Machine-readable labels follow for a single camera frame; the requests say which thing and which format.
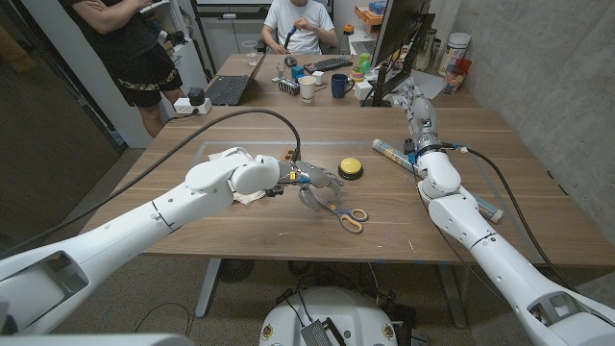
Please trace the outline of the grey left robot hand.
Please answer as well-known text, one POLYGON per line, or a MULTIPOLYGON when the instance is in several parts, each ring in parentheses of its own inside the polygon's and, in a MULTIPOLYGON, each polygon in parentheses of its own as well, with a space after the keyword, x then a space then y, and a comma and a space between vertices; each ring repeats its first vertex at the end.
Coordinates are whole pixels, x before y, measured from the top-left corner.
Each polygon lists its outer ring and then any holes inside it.
POLYGON ((312 186, 317 188, 328 187, 339 197, 344 183, 327 169, 304 161, 278 161, 280 178, 278 185, 296 185, 300 188, 299 199, 307 207, 316 210, 318 201, 310 190, 312 186))

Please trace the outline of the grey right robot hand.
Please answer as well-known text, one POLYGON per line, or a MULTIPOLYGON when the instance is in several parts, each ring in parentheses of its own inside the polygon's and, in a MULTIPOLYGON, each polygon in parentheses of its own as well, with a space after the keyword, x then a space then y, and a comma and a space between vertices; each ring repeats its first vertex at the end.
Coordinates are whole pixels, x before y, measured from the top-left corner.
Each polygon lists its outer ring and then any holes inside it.
POLYGON ((424 95, 413 77, 404 93, 405 101, 400 103, 406 112, 410 138, 417 152, 439 143, 437 139, 437 114, 431 101, 424 95))

